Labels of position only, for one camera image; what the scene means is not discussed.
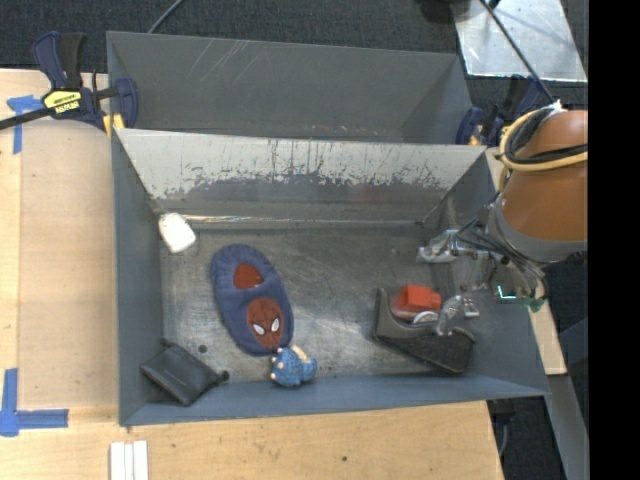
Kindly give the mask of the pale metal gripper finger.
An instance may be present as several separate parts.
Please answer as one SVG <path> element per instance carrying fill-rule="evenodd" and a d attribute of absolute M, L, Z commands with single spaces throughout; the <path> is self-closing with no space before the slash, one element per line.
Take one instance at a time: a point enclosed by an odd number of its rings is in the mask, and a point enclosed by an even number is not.
<path fill-rule="evenodd" d="M 469 248 L 461 244 L 457 230 L 446 230 L 432 238 L 417 250 L 416 261 L 426 264 L 444 264 L 455 261 L 469 253 Z"/>
<path fill-rule="evenodd" d="M 447 299 L 441 309 L 436 324 L 436 334 L 449 336 L 463 322 L 480 316 L 471 296 L 455 295 Z"/>

